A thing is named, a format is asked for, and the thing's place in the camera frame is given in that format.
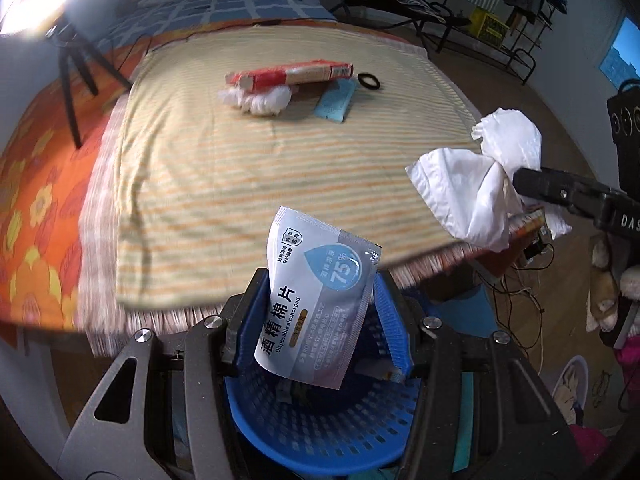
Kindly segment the orange floral bed sheet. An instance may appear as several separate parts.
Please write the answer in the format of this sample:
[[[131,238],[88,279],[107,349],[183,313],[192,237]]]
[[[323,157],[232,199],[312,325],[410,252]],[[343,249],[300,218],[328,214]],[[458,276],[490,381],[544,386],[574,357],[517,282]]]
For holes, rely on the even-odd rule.
[[[62,91],[32,101],[1,157],[1,316],[48,330],[118,332],[122,306],[214,306],[266,260],[282,206],[381,245],[393,264],[442,241],[405,169],[464,131],[464,108],[424,52],[335,26],[168,32],[117,55],[134,90],[75,89],[84,144]],[[278,117],[220,102],[232,70],[346,61],[378,77],[344,122],[314,116],[319,89]]]

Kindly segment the small teal tube packet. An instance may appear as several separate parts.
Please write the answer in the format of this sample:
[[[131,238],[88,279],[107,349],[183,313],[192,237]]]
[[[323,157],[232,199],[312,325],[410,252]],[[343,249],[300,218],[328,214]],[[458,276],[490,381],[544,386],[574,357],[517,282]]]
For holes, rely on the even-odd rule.
[[[314,116],[330,122],[344,122],[356,85],[353,79],[332,81],[314,108]]]

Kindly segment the white plastic bag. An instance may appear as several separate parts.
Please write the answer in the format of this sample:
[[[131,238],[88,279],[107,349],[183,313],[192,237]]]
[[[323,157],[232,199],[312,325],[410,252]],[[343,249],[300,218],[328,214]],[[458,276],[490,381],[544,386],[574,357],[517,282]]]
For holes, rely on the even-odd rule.
[[[541,170],[542,136],[520,110],[497,108],[471,131],[480,152],[435,148],[406,168],[414,188],[439,224],[475,247],[501,252],[509,245],[509,219],[541,206],[551,237],[570,234],[561,209],[515,191],[519,169]]]

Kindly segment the yellow box on rack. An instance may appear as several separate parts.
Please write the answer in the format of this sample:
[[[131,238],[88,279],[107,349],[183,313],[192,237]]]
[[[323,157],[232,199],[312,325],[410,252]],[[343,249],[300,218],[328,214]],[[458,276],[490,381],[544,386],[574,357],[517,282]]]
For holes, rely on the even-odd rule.
[[[469,16],[471,22],[468,32],[477,40],[488,46],[500,49],[510,27],[500,21],[494,14],[477,6]]]

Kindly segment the black metal clothes rack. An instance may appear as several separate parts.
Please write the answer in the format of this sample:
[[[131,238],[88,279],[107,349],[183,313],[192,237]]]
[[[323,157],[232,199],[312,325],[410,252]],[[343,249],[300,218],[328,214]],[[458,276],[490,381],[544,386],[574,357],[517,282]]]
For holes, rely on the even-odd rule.
[[[467,18],[476,8],[465,0],[442,0],[440,3],[446,4],[454,14],[461,13]],[[567,10],[567,0],[541,0],[536,13],[507,6],[500,0],[490,12],[510,27],[500,49],[472,37],[468,26],[450,32],[442,50],[453,50],[497,66],[525,86],[537,68],[536,54],[542,49],[542,36],[552,31],[555,15],[567,14]]]

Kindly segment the blue checkered bed sheet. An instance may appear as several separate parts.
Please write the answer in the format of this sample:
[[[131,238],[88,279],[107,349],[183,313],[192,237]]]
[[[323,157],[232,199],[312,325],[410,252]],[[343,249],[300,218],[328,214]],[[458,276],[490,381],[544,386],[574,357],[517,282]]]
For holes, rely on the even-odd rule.
[[[140,8],[115,22],[96,43],[102,52],[141,36],[235,20],[320,20],[334,16],[319,0],[181,0]]]

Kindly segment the red long cardboard box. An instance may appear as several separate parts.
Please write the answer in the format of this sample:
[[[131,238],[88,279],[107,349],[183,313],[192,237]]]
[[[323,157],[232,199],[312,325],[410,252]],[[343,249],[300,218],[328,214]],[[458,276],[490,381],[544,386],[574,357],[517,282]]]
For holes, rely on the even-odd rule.
[[[226,83],[248,92],[262,92],[277,86],[349,79],[353,72],[354,66],[350,63],[312,60],[256,70],[239,70],[228,74]]]

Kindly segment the black folding chair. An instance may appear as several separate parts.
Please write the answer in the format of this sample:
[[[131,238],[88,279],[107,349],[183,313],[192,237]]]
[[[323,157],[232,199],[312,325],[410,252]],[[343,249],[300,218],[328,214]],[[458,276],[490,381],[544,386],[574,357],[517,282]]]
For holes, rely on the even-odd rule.
[[[342,10],[346,21],[352,22],[352,9],[361,8],[393,14],[401,18],[400,22],[375,26],[375,30],[390,30],[411,25],[416,38],[420,40],[426,52],[427,43],[435,45],[435,52],[440,53],[445,47],[450,32],[472,24],[471,20],[461,13],[454,14],[446,4],[427,0],[340,0],[329,10],[334,14]]]

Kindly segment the blue plastic laundry basket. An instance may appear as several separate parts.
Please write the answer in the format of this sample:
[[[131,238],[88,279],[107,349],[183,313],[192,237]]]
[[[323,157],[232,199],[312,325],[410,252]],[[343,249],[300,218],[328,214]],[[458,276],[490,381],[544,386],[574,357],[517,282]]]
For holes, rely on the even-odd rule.
[[[250,364],[226,388],[236,428],[254,448],[298,474],[348,476],[404,454],[420,382],[349,370],[341,388],[291,382]]]

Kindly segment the alcohol pad wipe packet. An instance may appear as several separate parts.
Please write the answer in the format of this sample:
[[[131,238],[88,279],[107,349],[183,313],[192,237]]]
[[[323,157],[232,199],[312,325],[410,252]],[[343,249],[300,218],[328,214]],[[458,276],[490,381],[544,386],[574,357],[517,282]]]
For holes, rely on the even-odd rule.
[[[257,364],[292,382],[340,388],[381,252],[377,244],[281,207],[267,240],[270,297]]]

